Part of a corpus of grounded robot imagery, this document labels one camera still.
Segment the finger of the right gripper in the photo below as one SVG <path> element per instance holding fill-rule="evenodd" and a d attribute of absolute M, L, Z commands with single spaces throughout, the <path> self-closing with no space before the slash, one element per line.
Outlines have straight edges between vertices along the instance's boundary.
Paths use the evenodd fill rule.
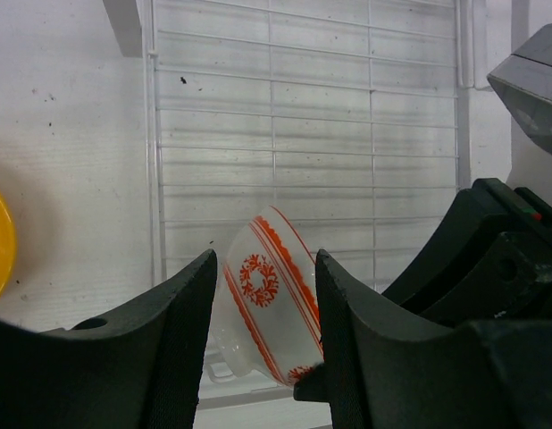
<path fill-rule="evenodd" d="M 498 179 L 477 180 L 456 194 L 417 257 L 384 291 L 385 298 L 436 324 L 533 319 L 538 288 L 522 278 L 514 248 L 538 212 Z"/>

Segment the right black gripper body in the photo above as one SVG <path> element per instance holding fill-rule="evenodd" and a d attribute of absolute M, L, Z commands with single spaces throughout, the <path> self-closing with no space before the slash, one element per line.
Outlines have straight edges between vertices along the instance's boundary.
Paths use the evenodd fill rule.
<path fill-rule="evenodd" d="M 498 235 L 498 278 L 511 301 L 497 318 L 552 320 L 552 206 L 528 187 L 482 179 L 514 225 Z"/>

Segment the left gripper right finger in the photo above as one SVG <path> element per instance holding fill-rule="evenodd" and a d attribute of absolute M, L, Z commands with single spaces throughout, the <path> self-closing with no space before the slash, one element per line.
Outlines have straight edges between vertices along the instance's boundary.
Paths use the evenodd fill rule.
<path fill-rule="evenodd" d="M 315 263 L 323 361 L 293 397 L 336 428 L 552 428 L 552 321 L 447 328 Z"/>

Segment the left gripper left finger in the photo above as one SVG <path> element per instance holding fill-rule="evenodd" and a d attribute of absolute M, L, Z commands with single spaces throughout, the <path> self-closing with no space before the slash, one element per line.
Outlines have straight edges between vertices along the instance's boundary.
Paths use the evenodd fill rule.
<path fill-rule="evenodd" d="M 189 428 L 217 281 L 207 250 L 71 329 L 0 320 L 0 428 Z"/>

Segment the yellow plastic bowl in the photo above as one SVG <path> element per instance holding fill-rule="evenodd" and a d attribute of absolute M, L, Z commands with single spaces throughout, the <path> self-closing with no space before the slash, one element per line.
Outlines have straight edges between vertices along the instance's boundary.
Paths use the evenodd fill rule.
<path fill-rule="evenodd" d="M 17 237 L 12 215 L 0 193 L 0 297 L 9 283 L 17 256 Z"/>

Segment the orange white upturned bowl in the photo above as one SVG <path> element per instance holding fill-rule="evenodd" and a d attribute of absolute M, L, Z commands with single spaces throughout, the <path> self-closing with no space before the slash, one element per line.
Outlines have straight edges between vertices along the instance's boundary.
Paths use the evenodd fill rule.
<path fill-rule="evenodd" d="M 322 363 L 315 258 L 277 207 L 267 206 L 231 242 L 210 333 L 234 377 L 257 371 L 292 387 Z"/>

